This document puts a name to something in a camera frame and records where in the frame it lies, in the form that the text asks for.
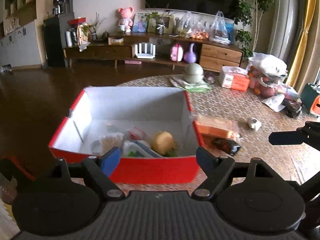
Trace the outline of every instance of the dark brown floor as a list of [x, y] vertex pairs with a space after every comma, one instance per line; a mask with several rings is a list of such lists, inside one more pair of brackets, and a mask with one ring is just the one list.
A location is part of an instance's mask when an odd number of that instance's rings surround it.
[[72, 69], [17, 70], [0, 74], [0, 157], [16, 155], [39, 176], [54, 164], [47, 145], [68, 108], [87, 86], [115, 86], [129, 80], [181, 73], [159, 64], [113, 68], [111, 61], [78, 61]]

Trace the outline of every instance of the purple vase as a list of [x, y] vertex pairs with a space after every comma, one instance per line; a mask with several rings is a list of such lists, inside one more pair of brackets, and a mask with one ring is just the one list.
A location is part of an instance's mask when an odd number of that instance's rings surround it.
[[191, 43], [190, 47], [189, 47], [189, 51], [187, 51], [184, 56], [183, 59], [185, 60], [185, 62], [188, 63], [195, 63], [197, 61], [197, 56], [196, 54], [193, 52], [193, 46], [195, 45], [195, 43]]

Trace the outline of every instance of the yellow curtain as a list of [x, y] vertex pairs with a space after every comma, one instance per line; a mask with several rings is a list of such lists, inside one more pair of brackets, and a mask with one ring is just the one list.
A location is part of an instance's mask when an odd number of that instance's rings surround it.
[[306, 52], [307, 41], [308, 41], [308, 31], [313, 19], [313, 13], [316, 7], [316, 0], [305, 0], [305, 12], [302, 23], [302, 32], [300, 33], [296, 53], [293, 57], [292, 65], [289, 71], [289, 75], [286, 84], [294, 87], [298, 76], [300, 74], [301, 65], [303, 62], [304, 54]]

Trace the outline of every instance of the patterned tablecloth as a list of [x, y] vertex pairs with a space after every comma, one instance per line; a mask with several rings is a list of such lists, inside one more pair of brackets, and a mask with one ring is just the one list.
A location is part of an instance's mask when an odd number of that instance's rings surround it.
[[[168, 87], [169, 76], [153, 76], [136, 79], [120, 86], [158, 86]], [[305, 121], [316, 121], [316, 118], [302, 113], [297, 119], [291, 119], [284, 113], [275, 113], [261, 103], [262, 99], [251, 91], [246, 93], [222, 88], [219, 84], [212, 85], [207, 93], [189, 93], [193, 111], [216, 117], [228, 118], [239, 122], [242, 149], [234, 157], [237, 162], [249, 162], [253, 157], [259, 157], [270, 165], [282, 178], [295, 180], [298, 183], [311, 178], [320, 170], [320, 153], [312, 147], [302, 144], [294, 146], [272, 146], [268, 136], [273, 131], [296, 130], [304, 126]], [[248, 117], [261, 121], [258, 131], [251, 130], [246, 123]], [[217, 150], [216, 156], [223, 155]], [[188, 190], [190, 193], [206, 179], [203, 171], [199, 171], [193, 182], [187, 184], [166, 185], [134, 185], [118, 184], [124, 191], [129, 190]]]

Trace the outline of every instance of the orange package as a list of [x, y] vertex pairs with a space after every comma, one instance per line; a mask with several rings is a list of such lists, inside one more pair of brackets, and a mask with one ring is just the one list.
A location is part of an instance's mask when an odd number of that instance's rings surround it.
[[240, 137], [237, 121], [198, 114], [196, 125], [201, 134], [225, 139]]
[[222, 67], [219, 75], [222, 87], [240, 91], [247, 91], [250, 83], [247, 71], [240, 67]]

